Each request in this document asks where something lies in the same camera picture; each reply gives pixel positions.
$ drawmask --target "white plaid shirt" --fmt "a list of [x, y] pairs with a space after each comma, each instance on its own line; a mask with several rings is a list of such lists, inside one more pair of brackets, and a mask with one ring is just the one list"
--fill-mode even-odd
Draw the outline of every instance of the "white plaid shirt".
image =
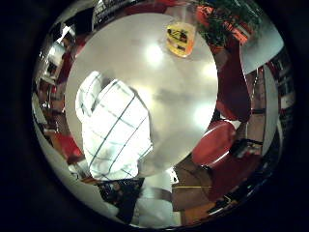
[[153, 149], [149, 112], [122, 81], [103, 87], [103, 79], [92, 72], [76, 96], [85, 158], [97, 180], [132, 178], [138, 174], [138, 160]]

